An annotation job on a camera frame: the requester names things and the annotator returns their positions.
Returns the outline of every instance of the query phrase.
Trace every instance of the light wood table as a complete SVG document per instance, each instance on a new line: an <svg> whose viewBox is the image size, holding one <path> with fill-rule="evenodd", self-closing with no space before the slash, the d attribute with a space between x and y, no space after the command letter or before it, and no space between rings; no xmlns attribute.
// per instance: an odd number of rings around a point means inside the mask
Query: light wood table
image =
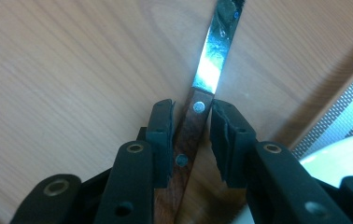
<svg viewBox="0 0 353 224"><path fill-rule="evenodd" d="M152 105L180 114L215 0L0 0L0 223L42 179L112 166ZM353 0L247 0L216 98L293 147L353 80ZM178 223L225 223L207 131Z"/></svg>

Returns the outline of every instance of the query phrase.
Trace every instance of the wooden handle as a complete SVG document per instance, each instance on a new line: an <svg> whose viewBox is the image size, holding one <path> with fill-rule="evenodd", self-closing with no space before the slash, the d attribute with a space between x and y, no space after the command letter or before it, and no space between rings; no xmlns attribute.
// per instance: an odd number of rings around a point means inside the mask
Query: wooden handle
<svg viewBox="0 0 353 224"><path fill-rule="evenodd" d="M213 99L213 94L191 88L174 135L173 177L167 189L155 191L154 220L157 224L174 223Z"/></svg>

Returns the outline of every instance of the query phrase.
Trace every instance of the metal blade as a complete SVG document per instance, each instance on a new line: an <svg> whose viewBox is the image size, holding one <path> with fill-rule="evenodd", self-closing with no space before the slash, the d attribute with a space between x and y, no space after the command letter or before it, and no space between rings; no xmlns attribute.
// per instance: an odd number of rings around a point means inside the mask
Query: metal blade
<svg viewBox="0 0 353 224"><path fill-rule="evenodd" d="M245 0L218 0L193 87L215 93Z"/></svg>

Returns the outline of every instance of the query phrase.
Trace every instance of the rivet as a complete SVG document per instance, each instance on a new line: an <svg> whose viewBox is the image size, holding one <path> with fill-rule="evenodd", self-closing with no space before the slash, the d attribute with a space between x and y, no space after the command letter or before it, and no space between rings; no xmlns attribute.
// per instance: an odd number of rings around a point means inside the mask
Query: rivet
<svg viewBox="0 0 353 224"><path fill-rule="evenodd" d="M188 164L188 157L185 154L179 154L176 157L176 165L180 166L180 167L184 167Z"/></svg>
<svg viewBox="0 0 353 224"><path fill-rule="evenodd" d="M201 114L205 111L205 104L201 101L198 101L198 102L194 103L193 110L197 114Z"/></svg>

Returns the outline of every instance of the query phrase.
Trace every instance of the knife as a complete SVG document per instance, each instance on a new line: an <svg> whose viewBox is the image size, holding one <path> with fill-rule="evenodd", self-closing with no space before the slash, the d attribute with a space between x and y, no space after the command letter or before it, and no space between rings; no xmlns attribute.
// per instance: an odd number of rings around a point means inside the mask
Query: knife
<svg viewBox="0 0 353 224"><path fill-rule="evenodd" d="M174 135L173 177L167 189L155 191L155 223L174 223L244 3L245 0L218 0L216 4L183 116Z"/></svg>

